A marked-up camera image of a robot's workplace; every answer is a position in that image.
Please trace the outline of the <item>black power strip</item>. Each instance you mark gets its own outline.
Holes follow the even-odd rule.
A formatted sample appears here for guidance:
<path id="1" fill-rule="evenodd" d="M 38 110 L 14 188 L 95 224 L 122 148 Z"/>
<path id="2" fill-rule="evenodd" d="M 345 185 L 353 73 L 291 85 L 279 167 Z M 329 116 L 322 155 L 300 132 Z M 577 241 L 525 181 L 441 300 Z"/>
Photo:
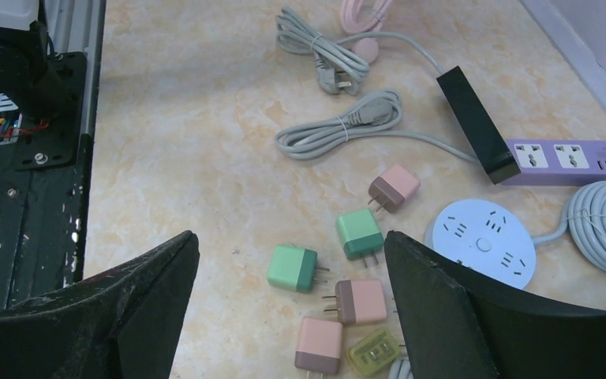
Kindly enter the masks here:
<path id="1" fill-rule="evenodd" d="M 499 184 L 519 174 L 517 160 L 462 69 L 456 66 L 436 81 L 491 182 Z"/>

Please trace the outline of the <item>blue round power socket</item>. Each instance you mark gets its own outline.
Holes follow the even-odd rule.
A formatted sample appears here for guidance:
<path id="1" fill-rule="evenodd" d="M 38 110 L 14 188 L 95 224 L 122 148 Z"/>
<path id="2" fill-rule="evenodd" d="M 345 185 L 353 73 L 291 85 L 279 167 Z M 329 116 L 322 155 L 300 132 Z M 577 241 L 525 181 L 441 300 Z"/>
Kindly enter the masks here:
<path id="1" fill-rule="evenodd" d="M 481 199 L 450 203 L 428 225 L 424 244 L 450 261 L 518 289 L 529 284 L 537 265 L 533 239 L 521 221 Z"/>

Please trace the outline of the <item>green plug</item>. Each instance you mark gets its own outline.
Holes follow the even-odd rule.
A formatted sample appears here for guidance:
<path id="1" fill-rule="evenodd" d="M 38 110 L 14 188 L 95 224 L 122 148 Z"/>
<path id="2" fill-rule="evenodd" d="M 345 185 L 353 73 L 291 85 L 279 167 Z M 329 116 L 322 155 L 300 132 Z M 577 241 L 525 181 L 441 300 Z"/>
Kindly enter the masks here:
<path id="1" fill-rule="evenodd" d="M 318 264 L 318 253 L 299 246 L 278 244 L 275 246 L 268 270 L 267 281 L 273 287 L 310 293 L 317 271 L 330 272 Z"/>
<path id="2" fill-rule="evenodd" d="M 383 250 L 384 236 L 369 208 L 344 213 L 337 217 L 335 229 L 348 261 L 363 260 Z"/>

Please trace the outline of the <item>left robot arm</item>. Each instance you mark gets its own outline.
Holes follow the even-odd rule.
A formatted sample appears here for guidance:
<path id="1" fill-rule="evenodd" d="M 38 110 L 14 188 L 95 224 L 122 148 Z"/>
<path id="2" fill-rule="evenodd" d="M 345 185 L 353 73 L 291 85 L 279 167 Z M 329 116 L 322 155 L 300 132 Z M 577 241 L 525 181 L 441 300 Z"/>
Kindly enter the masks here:
<path id="1" fill-rule="evenodd" d="M 31 118 L 52 118 L 72 103 L 48 62 L 43 1 L 0 1 L 0 93 Z"/>

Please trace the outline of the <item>purple power strip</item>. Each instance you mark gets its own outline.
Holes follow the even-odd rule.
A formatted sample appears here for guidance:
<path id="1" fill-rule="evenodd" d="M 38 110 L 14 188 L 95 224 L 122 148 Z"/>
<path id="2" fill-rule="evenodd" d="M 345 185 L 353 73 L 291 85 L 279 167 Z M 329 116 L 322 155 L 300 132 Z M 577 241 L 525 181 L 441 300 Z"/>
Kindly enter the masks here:
<path id="1" fill-rule="evenodd" d="M 508 139 L 520 173 L 506 186 L 584 186 L 606 181 L 606 140 Z"/>

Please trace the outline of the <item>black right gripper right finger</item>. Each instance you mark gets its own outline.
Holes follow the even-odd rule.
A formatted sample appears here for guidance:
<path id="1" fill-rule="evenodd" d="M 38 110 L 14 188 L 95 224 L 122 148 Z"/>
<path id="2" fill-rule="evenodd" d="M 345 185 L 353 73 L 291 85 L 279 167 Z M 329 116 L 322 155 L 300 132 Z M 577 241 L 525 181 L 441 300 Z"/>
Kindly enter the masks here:
<path id="1" fill-rule="evenodd" d="M 399 231 L 384 254 L 416 378 L 606 378 L 606 310 L 511 287 Z"/>

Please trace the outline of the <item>yellow USB charger plug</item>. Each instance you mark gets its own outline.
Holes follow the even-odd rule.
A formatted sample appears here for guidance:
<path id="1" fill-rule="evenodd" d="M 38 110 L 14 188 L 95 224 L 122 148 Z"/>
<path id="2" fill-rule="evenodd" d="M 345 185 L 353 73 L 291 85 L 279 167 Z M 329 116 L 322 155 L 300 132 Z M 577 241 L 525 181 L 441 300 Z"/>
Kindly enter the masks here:
<path id="1" fill-rule="evenodd" d="M 378 328 L 346 351 L 354 372 L 371 377 L 401 354 L 401 345 L 387 328 Z"/>

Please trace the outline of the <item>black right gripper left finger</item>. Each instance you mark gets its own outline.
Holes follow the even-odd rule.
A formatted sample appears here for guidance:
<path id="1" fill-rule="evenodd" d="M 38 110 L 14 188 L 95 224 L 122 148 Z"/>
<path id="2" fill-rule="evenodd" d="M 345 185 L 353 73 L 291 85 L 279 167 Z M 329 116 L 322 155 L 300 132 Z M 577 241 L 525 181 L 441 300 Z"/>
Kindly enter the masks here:
<path id="1" fill-rule="evenodd" d="M 0 378 L 167 378 L 200 261 L 184 231 L 68 287 L 0 310 Z"/>

